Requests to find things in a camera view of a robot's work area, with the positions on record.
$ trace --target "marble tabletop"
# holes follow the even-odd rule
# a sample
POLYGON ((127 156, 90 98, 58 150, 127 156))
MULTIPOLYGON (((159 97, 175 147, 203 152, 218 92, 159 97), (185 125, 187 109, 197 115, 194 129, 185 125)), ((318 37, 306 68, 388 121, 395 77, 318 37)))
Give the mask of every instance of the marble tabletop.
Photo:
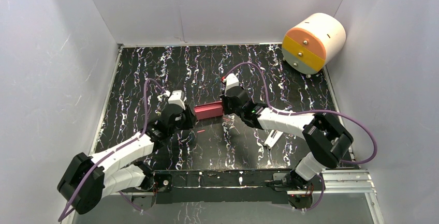
MULTIPOLYGON (((282 61, 278 44, 123 48, 95 152, 131 137, 142 128, 142 89, 146 78, 165 89, 183 90, 191 106, 220 100, 221 77, 240 62, 259 65, 267 78, 269 99, 278 109, 295 112, 335 110, 323 71, 306 78, 282 61)), ((254 101, 263 102, 261 76, 248 65, 235 71, 254 101)), ((165 101, 148 91, 149 116, 165 101)), ((293 168, 310 150, 304 140, 283 134, 273 149, 263 147, 269 130, 252 129, 234 115, 199 121, 177 132, 166 146, 143 158, 155 170, 293 168)))

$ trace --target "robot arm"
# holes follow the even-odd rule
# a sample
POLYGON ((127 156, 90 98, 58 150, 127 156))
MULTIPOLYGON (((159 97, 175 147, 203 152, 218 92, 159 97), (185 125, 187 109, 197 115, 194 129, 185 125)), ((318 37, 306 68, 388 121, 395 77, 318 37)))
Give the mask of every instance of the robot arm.
POLYGON ((281 187, 303 188, 315 175, 336 168, 353 142, 350 133, 331 114, 279 115, 264 103, 254 103, 234 74, 229 74, 223 83, 224 114, 236 114, 249 127, 291 133, 306 140, 311 152, 282 181, 281 187))
POLYGON ((105 159, 85 180, 72 203, 79 214, 87 213, 101 198, 122 189, 151 189, 154 185, 154 171, 150 166, 135 162, 123 167, 164 146, 175 131, 193 128, 195 114, 183 99, 182 91, 172 92, 160 117, 148 122, 144 135, 141 136, 141 132, 138 132, 117 146, 91 156, 84 153, 76 155, 58 184, 58 191, 69 200, 87 171, 103 158, 105 159))

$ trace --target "white wall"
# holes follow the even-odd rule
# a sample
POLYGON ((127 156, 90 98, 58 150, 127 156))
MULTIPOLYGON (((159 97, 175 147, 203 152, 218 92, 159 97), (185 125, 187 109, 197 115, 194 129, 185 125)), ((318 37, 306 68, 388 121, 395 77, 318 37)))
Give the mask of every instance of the white wall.
MULTIPOLYGON (((343 0, 335 17, 347 30, 328 69, 341 111, 378 139, 372 174, 387 223, 439 218, 439 0, 343 0)), ((354 152, 370 141, 353 125, 354 152)))
POLYGON ((92 0, 0 0, 0 23, 0 223, 56 223, 118 47, 92 0))
POLYGON ((117 43, 282 42, 316 12, 334 15, 341 0, 93 0, 117 43))

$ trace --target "cylindrical container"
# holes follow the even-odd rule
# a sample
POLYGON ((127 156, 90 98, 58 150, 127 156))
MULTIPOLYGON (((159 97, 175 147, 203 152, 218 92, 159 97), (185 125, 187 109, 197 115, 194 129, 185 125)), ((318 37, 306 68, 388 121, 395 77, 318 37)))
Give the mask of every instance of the cylindrical container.
POLYGON ((284 60, 303 74, 316 74, 343 47, 342 24, 325 13, 315 13, 287 31, 282 42, 284 60))

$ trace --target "small red object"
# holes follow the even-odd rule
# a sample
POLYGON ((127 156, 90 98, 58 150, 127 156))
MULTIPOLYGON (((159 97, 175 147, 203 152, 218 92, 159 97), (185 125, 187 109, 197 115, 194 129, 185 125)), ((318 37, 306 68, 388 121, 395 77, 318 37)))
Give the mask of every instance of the small red object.
POLYGON ((223 116, 223 103, 216 101, 208 104, 195 106, 195 115, 198 120, 223 116))

